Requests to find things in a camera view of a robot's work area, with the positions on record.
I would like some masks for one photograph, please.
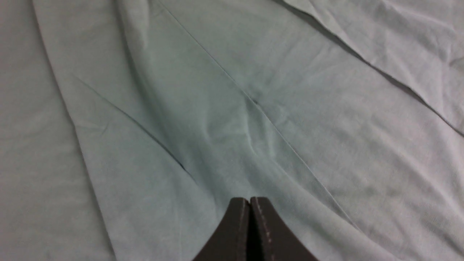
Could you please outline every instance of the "crease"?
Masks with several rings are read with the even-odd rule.
[[[398,88],[400,88],[402,90],[403,90],[403,88],[407,88],[408,90],[410,90],[410,92],[412,92],[414,95],[412,95],[409,91],[407,92],[408,95],[410,95],[414,99],[418,100],[427,109],[431,110],[434,114],[436,114],[438,117],[440,117],[440,119],[442,119],[457,134],[464,137],[464,130],[460,129],[460,128],[463,128],[462,124],[459,124],[458,122],[452,123],[452,122],[456,121],[455,119],[453,119],[452,115],[448,116],[445,112],[439,112],[438,110],[435,109],[435,107],[436,107],[435,104],[432,106],[430,104],[430,102],[425,101],[424,96],[420,94],[420,90],[418,91],[418,90],[416,90],[416,88],[412,88],[410,86],[410,84],[407,84],[407,82],[404,81],[404,80],[399,80],[400,77],[398,77],[397,74],[392,74],[387,69],[381,69],[380,66],[375,65],[375,63],[376,63],[375,58],[369,58],[366,54],[362,54],[361,52],[359,52],[359,50],[357,50],[357,46],[353,42],[351,42],[351,38],[345,32],[343,32],[343,35],[341,35],[342,34],[341,32],[340,33],[334,32],[334,30],[329,28],[324,23],[324,21],[319,17],[318,13],[312,13],[311,11],[308,11],[305,8],[297,7],[295,4],[290,4],[290,3],[287,2],[288,0],[282,0],[282,1],[284,1],[283,6],[284,7],[290,7],[291,10],[289,10],[289,11],[292,12],[293,14],[295,14],[295,13],[292,10],[296,10],[298,12],[302,12],[304,14],[307,14],[310,17],[312,17],[313,19],[315,19],[317,21],[317,23],[320,25],[320,27],[323,28],[324,32],[328,32],[330,35],[333,35],[336,39],[340,40],[340,43],[338,43],[338,41],[333,39],[333,37],[328,36],[327,33],[321,32],[322,29],[318,29],[314,25],[310,24],[311,27],[315,28],[324,37],[328,38],[331,42],[335,43],[337,46],[339,46],[340,48],[342,48],[346,52],[350,53],[351,55],[353,55],[354,57],[359,59],[361,62],[363,62],[367,66],[374,69],[381,76],[383,76],[387,81],[389,81],[391,84],[393,84],[395,87],[398,87],[398,85],[400,85],[401,87],[398,87]],[[366,34],[362,30],[357,29],[357,27],[351,27],[351,29],[355,33],[358,33],[358,34],[362,35],[363,37],[368,38],[366,36]],[[379,44],[375,39],[372,39],[370,42],[373,43],[374,45],[376,45],[377,47],[383,49],[382,45]]]
[[[347,220],[350,222],[350,224],[355,227],[357,230],[361,231],[359,229],[359,227],[353,222],[353,220],[351,219],[351,217],[348,216],[348,214],[346,213],[346,211],[341,207],[341,205],[338,203],[338,201],[332,196],[332,194],[329,192],[329,190],[322,184],[322,182],[314,175],[313,171],[311,170],[311,168],[306,164],[306,162],[301,158],[301,156],[295,151],[295,149],[293,148],[293,146],[291,146],[291,144],[284,138],[284,136],[282,135],[282,133],[277,129],[277,127],[274,125],[274,123],[269,119],[269,117],[267,116],[267,114],[259,107],[257,106],[254,102],[253,102],[253,99],[248,95],[247,92],[245,92],[243,90],[243,88],[241,88],[239,86],[239,84],[235,81],[234,78],[232,78],[232,76],[219,64],[219,62],[217,62],[217,60],[203,47],[203,45],[201,45],[197,39],[179,22],[179,20],[177,20],[177,18],[171,13],[171,11],[164,5],[164,3],[161,1],[161,0],[158,0],[158,2],[163,6],[163,8],[166,9],[167,13],[173,17],[173,19],[180,25],[180,27],[195,41],[195,43],[213,60],[213,62],[221,69],[221,71],[234,83],[234,85],[237,87],[237,89],[240,90],[240,92],[245,96],[246,99],[248,99],[255,108],[258,109],[259,112],[261,112],[261,114],[266,118],[266,120],[272,125],[274,131],[277,132],[277,134],[280,136],[280,138],[285,142],[285,144],[287,144],[287,146],[290,147],[291,151],[293,152],[294,155],[296,155],[296,157],[299,159],[300,162],[302,162],[304,164],[304,166],[306,167],[306,169],[309,171],[309,173],[314,177],[314,179],[317,181],[317,183],[322,186],[322,188],[324,189],[324,191],[327,193],[327,195],[330,197],[330,199],[335,203],[336,207],[341,211],[341,213],[345,216],[345,218],[347,218]]]
[[[88,83],[84,82],[81,78],[79,78],[77,75],[74,73],[71,73],[73,77],[75,77],[79,82],[81,82],[85,87],[87,87],[89,90],[91,90],[94,94],[96,94],[99,98],[101,98],[103,101],[105,101],[107,104],[109,104],[111,107],[122,113],[124,116],[129,118],[129,120],[134,123],[137,127],[139,127],[152,141],[154,141],[156,144],[158,144],[173,160],[176,161],[176,163],[188,174],[188,176],[195,182],[195,184],[198,186],[197,181],[195,178],[192,176],[190,172],[188,172],[184,165],[177,159],[174,154],[169,151],[169,149],[161,143],[153,134],[151,134],[141,123],[139,123],[137,120],[135,120],[132,116],[130,116],[128,113],[120,109],[118,106],[116,106],[114,103],[110,102],[107,98],[102,96],[100,93],[98,93],[92,86],[90,86]]]
[[[80,155],[82,156],[82,158],[81,158],[82,161],[81,162],[84,165],[85,174],[87,174],[87,178],[88,178],[87,181],[90,183],[91,195],[93,196],[92,197],[93,204],[96,206],[97,213],[100,214],[98,217],[99,217],[99,221],[103,224],[102,228],[104,229],[105,239],[107,240],[107,243],[108,243],[108,248],[109,248],[109,251],[110,251],[110,255],[112,256],[112,259],[114,258],[114,260],[116,260],[116,253],[115,253],[115,249],[114,249],[114,246],[113,246],[113,240],[110,238],[110,234],[109,234],[109,231],[107,229],[107,221],[103,217],[103,211],[102,211],[102,209],[100,207],[99,200],[97,199],[97,195],[95,193],[95,188],[93,186],[93,182],[91,180],[91,177],[89,175],[89,170],[87,168],[87,163],[84,160],[81,144],[80,144],[79,138],[77,137],[76,124],[75,124],[75,122],[74,122],[74,120],[73,120],[73,118],[72,118],[72,116],[71,116],[71,114],[69,112],[68,104],[67,104],[67,102],[66,102],[66,100],[64,98],[64,94],[63,94],[63,92],[61,90],[62,87],[60,87],[60,84],[58,83],[58,78],[57,78],[57,75],[56,75],[56,69],[53,67],[52,59],[50,58],[49,50],[47,49],[47,46],[46,46],[46,43],[45,43],[45,39],[44,39],[44,36],[43,36],[43,33],[42,33],[42,28],[41,28],[41,25],[40,25],[40,22],[39,22],[39,16],[37,14],[37,7],[36,7],[35,0],[31,0],[30,3],[32,5],[32,10],[33,10],[33,12],[32,12],[33,19],[35,21],[37,31],[39,33],[41,47],[43,48],[43,50],[45,52],[45,59],[46,59],[47,64],[48,64],[48,66],[50,68],[52,78],[53,78],[54,83],[56,84],[56,87],[58,89],[60,98],[63,101],[63,106],[64,106],[64,109],[66,111],[66,116],[67,116],[68,120],[71,122],[71,124],[74,127],[73,128],[74,129],[74,138],[77,140],[77,148],[78,148],[78,151],[80,152]]]

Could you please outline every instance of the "light blue fabric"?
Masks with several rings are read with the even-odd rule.
[[[33,4],[119,261],[191,260],[233,196],[320,260],[462,259],[463,137],[301,13]]]

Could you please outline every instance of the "bed sheet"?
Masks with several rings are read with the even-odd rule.
[[[0,260],[115,260],[27,0],[0,2]]]
[[[321,260],[463,259],[458,126],[307,16],[270,0],[33,6],[119,261],[191,260],[232,196],[269,197]]]

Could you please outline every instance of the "seam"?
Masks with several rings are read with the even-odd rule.
[[[349,223],[355,227],[357,230],[361,231],[361,229],[353,222],[353,220],[348,216],[348,214],[345,212],[345,210],[341,207],[341,205],[338,203],[338,201],[333,197],[333,195],[329,192],[329,190],[322,184],[322,182],[314,175],[313,171],[309,168],[309,166],[306,164],[306,162],[300,157],[300,155],[296,152],[296,150],[293,148],[293,146],[284,138],[282,133],[278,130],[278,128],[274,125],[274,123],[269,119],[267,114],[262,110],[261,107],[257,106],[254,102],[253,99],[248,95],[247,92],[243,90],[243,88],[240,87],[240,85],[232,78],[232,76],[217,62],[217,60],[201,45],[195,37],[177,20],[177,18],[171,13],[171,11],[162,3],[161,0],[158,0],[160,5],[163,6],[163,8],[166,9],[167,13],[174,18],[174,20],[181,26],[181,28],[195,41],[196,44],[204,51],[206,54],[214,61],[214,63],[219,66],[219,68],[224,72],[227,77],[234,83],[234,85],[242,92],[242,94],[253,103],[253,105],[264,115],[264,117],[267,119],[267,121],[270,122],[270,124],[274,127],[274,130],[279,134],[279,136],[283,139],[283,141],[287,144],[287,146],[290,147],[290,149],[293,151],[293,153],[297,156],[297,158],[304,164],[304,166],[308,169],[310,174],[314,177],[314,179],[324,188],[325,192],[328,194],[330,199],[335,203],[335,205],[338,207],[338,209],[345,215],[345,217],[348,219]]]
[[[266,218],[263,215],[263,210],[261,209],[261,206],[259,205],[258,198],[255,198],[255,202],[256,202],[256,207],[258,208],[258,214],[261,217],[261,221],[262,221],[262,225],[263,225],[263,229],[264,229],[264,235],[265,235],[265,237],[267,239],[267,242],[269,244],[269,252],[270,252],[271,261],[274,261],[275,260],[275,255],[274,255],[274,251],[272,250],[271,230],[267,226],[267,221],[266,221]]]
[[[235,240],[235,260],[239,260],[238,257],[239,257],[239,248],[241,247],[240,245],[240,233],[241,233],[241,230],[242,230],[242,226],[243,226],[243,218],[245,217],[245,206],[246,206],[246,203],[245,203],[245,200],[242,200],[242,209],[240,211],[240,220],[239,220],[239,223],[238,223],[238,229],[237,229],[237,238]]]

